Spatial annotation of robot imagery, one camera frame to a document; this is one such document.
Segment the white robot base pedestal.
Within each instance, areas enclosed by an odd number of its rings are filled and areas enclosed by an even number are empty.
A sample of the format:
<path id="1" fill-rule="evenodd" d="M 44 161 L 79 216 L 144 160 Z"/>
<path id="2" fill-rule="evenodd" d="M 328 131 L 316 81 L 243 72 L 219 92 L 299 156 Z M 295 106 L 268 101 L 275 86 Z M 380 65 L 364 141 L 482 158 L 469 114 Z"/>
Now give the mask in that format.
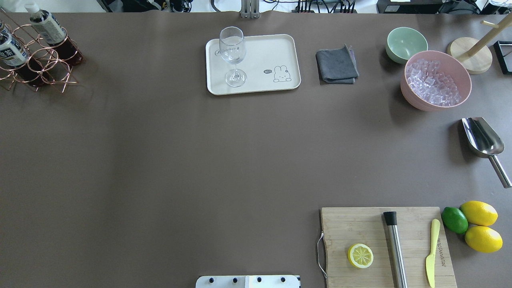
<path id="1" fill-rule="evenodd" d="M 201 276 L 196 288 L 300 288 L 296 275 L 229 275 Z"/>

